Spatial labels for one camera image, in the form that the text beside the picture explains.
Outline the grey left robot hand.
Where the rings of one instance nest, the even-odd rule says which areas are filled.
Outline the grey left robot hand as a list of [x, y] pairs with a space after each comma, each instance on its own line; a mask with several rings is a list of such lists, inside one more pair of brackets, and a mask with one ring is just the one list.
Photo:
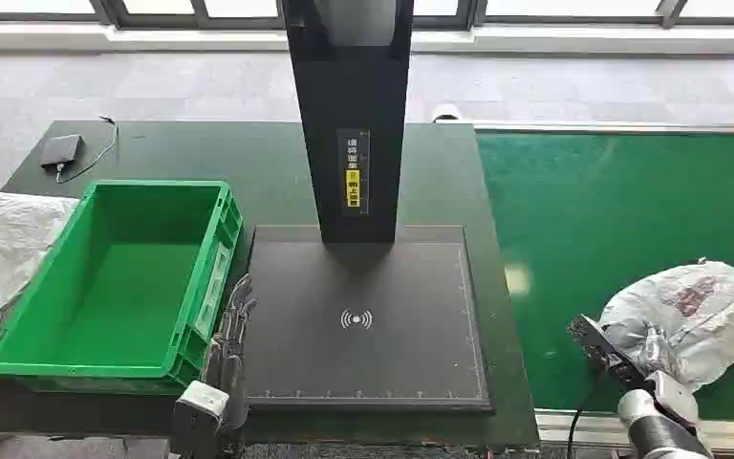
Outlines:
[[245, 337], [250, 314], [257, 304], [252, 279], [244, 274], [232, 288], [205, 355], [203, 382], [228, 395], [221, 428], [240, 428], [248, 416], [244, 388]]

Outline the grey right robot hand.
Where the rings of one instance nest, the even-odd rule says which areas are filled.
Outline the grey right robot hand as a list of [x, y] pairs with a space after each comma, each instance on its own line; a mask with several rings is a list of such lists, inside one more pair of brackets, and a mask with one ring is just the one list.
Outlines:
[[688, 395], [678, 381], [680, 360], [665, 333], [645, 322], [640, 333], [610, 333], [607, 326], [584, 316], [576, 316], [568, 326], [573, 341], [586, 357], [628, 389], [672, 392]]

